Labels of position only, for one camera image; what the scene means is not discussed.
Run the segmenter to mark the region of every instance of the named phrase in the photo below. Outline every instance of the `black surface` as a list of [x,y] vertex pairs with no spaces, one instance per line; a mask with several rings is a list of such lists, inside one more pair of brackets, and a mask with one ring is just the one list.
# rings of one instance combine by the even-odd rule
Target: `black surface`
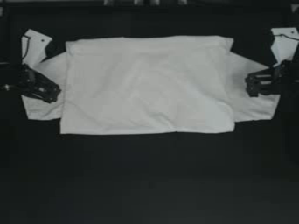
[[[236,39],[233,52],[270,65],[268,30],[285,24],[273,9],[34,8],[11,15],[13,62],[31,28],[58,41],[217,34]],[[237,123],[230,133],[80,136],[59,135],[57,120],[27,121],[15,95],[0,100],[9,223],[297,223],[286,104],[272,121]]]

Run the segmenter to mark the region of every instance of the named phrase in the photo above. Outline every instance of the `dark table surface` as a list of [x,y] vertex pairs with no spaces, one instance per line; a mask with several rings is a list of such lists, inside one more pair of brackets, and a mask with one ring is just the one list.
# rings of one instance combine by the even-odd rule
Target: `dark table surface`
[[[30,28],[59,42],[220,35],[234,39],[234,53],[270,66],[269,29],[285,25],[273,9],[11,12],[11,62]],[[299,168],[285,134],[297,119],[286,103],[273,120],[240,122],[230,133],[81,136],[59,135],[58,120],[27,121],[17,94],[0,100],[9,223],[297,223]]]

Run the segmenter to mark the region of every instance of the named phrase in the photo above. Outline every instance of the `cable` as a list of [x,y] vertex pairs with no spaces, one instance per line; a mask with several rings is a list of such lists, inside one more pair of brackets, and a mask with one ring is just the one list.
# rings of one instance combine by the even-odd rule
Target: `cable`
[[290,37],[285,36],[284,34],[277,34],[277,35],[274,35],[274,37],[285,37],[286,39],[299,41],[299,38],[290,38]]
[[27,36],[25,36],[25,35],[23,35],[23,37],[26,38],[26,47],[25,47],[25,51],[23,51],[22,60],[23,60],[23,58],[25,58],[26,55],[27,55],[27,52],[29,52],[29,46],[30,46],[30,40],[31,40],[30,37],[27,37]]

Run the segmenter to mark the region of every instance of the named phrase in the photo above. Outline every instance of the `white towel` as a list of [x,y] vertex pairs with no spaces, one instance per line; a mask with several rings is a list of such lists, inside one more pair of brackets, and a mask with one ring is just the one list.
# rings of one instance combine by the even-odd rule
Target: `white towel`
[[67,43],[35,67],[63,94],[51,104],[26,101],[27,117],[61,117],[59,133],[78,134],[218,133],[233,122],[270,119],[278,96],[249,98],[244,82],[265,67],[229,53],[230,44],[221,37]]

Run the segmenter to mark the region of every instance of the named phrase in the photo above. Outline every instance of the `white cloth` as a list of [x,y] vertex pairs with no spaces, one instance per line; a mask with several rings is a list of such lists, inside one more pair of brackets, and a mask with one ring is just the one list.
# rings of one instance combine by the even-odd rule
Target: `white cloth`
[[27,117],[61,117],[59,132],[78,134],[217,133],[233,122],[270,119],[278,96],[249,98],[244,82],[265,67],[229,53],[230,44],[220,37],[67,43],[66,53],[34,68],[65,96],[26,101]]

